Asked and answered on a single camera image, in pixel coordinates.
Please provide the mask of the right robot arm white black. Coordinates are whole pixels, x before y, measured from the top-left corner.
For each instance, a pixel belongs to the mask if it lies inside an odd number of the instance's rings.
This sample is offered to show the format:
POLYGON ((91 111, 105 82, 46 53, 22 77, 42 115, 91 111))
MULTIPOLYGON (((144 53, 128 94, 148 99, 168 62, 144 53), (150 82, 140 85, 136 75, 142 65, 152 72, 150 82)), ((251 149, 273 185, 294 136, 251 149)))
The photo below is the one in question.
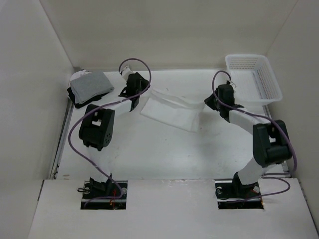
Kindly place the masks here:
POLYGON ((231 85, 218 86, 204 103, 219 112, 228 123, 237 125, 252 135, 253 157, 232 179, 231 191, 235 196, 243 197, 247 194, 271 165, 292 158, 285 123, 282 120, 273 121, 266 116, 254 114, 242 105, 235 104, 231 85))

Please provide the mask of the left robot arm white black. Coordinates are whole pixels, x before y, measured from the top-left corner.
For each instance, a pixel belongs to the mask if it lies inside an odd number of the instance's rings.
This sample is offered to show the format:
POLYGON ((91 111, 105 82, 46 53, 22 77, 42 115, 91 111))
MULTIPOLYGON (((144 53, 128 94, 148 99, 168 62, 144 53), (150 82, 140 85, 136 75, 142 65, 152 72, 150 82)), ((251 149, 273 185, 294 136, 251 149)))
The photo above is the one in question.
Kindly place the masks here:
POLYGON ((90 111, 94 112, 82 120, 79 129, 79 138, 88 152, 88 156, 84 156, 84 158, 107 179, 111 179, 111 172, 101 169, 94 160, 110 144, 115 118, 133 111, 139 104, 140 95, 150 86, 150 82, 138 72, 128 73, 125 79, 126 86, 122 89, 114 104, 103 108, 94 104, 87 106, 86 114, 90 111))

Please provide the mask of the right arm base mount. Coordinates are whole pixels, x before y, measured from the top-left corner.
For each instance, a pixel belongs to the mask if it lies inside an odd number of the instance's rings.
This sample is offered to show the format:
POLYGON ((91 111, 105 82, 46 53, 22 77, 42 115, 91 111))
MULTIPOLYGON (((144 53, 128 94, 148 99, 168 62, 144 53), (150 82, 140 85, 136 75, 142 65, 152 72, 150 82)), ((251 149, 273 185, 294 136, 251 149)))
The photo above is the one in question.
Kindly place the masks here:
POLYGON ((264 208, 258 183, 237 190, 231 180, 216 181, 215 195, 221 210, 264 208))

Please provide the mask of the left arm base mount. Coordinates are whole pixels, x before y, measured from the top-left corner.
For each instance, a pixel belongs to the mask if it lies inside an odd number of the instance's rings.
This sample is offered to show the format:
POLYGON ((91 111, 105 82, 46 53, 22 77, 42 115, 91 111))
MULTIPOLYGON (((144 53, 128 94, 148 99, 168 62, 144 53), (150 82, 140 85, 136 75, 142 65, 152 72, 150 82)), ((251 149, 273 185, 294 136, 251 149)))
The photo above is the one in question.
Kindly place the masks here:
POLYGON ((81 193, 81 210, 125 210, 127 207, 128 181, 108 179, 98 182, 93 178, 77 189, 81 193))

